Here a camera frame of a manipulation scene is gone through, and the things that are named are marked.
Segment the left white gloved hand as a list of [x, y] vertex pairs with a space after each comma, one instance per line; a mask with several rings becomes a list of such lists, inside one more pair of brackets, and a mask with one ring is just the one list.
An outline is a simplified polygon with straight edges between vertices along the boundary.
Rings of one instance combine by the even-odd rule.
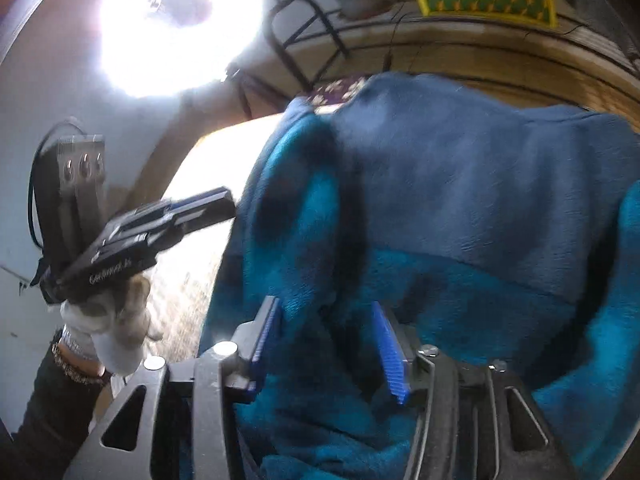
[[148, 308], [150, 292], [150, 280], [137, 274], [81, 304], [64, 301], [58, 341], [63, 356], [90, 374], [135, 372], [144, 359], [145, 343], [163, 338], [162, 326]]

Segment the left black sleeved forearm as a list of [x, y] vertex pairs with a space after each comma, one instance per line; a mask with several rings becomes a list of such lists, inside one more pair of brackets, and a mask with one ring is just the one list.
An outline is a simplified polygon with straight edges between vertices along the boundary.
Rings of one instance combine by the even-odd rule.
[[84, 362], [57, 330], [38, 367], [20, 428], [1, 443], [3, 479], [61, 479], [89, 434], [111, 373]]

